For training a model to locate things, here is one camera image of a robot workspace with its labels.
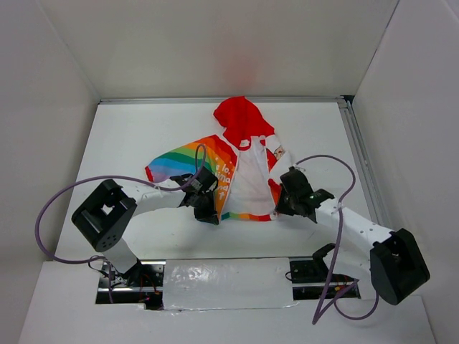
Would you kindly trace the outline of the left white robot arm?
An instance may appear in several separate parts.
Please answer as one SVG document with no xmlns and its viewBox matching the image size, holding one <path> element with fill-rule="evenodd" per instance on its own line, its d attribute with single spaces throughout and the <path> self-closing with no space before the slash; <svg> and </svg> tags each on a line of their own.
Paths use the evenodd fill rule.
<svg viewBox="0 0 459 344">
<path fill-rule="evenodd" d="M 131 219 L 150 211 L 185 206 L 193 208 L 197 221 L 217 225 L 217 187 L 217 177 L 207 168 L 197 176 L 171 176 L 154 186 L 121 186 L 107 179 L 77 208 L 72 223 L 93 249 L 112 264 L 119 281 L 126 286 L 138 285 L 145 269 L 123 239 Z"/>
</svg>

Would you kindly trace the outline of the rainbow striped kids jacket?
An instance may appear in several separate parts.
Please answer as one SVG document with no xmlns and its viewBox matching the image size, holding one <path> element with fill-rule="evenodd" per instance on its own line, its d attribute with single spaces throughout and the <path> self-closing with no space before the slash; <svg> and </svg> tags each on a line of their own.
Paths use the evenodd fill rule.
<svg viewBox="0 0 459 344">
<path fill-rule="evenodd" d="M 195 173 L 204 164 L 218 179 L 215 190 L 219 219 L 272 221 L 281 192 L 280 176 L 292 166 L 274 127 L 246 97 L 219 104 L 214 117 L 223 128 L 214 134 L 172 149 L 146 167 L 150 182 Z"/>
</svg>

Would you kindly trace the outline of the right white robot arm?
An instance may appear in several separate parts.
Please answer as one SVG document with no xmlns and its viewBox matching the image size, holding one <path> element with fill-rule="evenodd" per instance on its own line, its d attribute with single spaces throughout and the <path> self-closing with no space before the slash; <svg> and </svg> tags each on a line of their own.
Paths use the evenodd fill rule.
<svg viewBox="0 0 459 344">
<path fill-rule="evenodd" d="M 377 294 L 398 305 L 430 279 L 424 257 L 414 235 L 380 226 L 342 205 L 324 189 L 314 191 L 305 174 L 290 167 L 281 175 L 281 194 L 276 211 L 302 216 L 325 229 L 337 231 L 367 258 L 361 268 L 368 272 Z"/>
</svg>

